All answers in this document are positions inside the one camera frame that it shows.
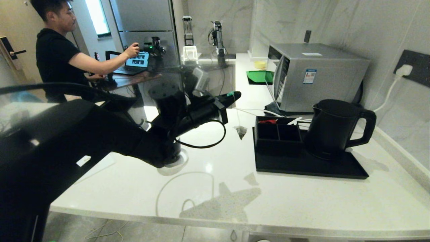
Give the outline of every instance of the black kettle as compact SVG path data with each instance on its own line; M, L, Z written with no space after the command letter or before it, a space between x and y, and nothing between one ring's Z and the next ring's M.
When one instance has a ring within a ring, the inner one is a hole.
M348 102L322 100L313 106L313 111L303 142L309 153L321 159L335 160L347 147L368 143L375 129L376 114ZM360 118L366 119L363 137L350 140Z

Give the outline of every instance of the wall socket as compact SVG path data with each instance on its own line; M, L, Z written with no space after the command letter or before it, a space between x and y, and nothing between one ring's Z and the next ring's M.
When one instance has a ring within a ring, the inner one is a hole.
M404 64L408 64L413 67L411 74L404 78L430 87L430 55L404 50L396 68L394 69L394 73L396 73L397 69L402 67Z

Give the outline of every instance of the marble wall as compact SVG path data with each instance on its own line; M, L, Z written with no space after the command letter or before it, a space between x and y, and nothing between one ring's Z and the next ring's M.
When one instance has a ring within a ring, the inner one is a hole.
M249 51L266 57L268 44L324 43L372 60L365 75L364 106L373 110L393 83L403 50L430 52L429 0L254 0ZM430 88L402 78L378 126L430 168Z
M229 53L246 53L251 34L252 0L188 0L188 14L193 18L194 44L198 52L212 53L208 44L211 21L221 21L224 46Z

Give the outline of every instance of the man's arm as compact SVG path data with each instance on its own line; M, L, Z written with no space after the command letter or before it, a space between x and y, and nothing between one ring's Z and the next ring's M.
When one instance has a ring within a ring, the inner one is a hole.
M107 75L122 66L128 58L136 57L137 54L139 54L139 44L133 43L119 56L107 61L100 62L80 52L69 60L69 64L84 71Z

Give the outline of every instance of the floor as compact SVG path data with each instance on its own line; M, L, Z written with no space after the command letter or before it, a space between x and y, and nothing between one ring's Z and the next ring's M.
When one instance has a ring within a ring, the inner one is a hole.
M344 242L266 238L270 242ZM242 231L107 220L50 212L43 242L242 242ZM409 242L430 242L414 240Z

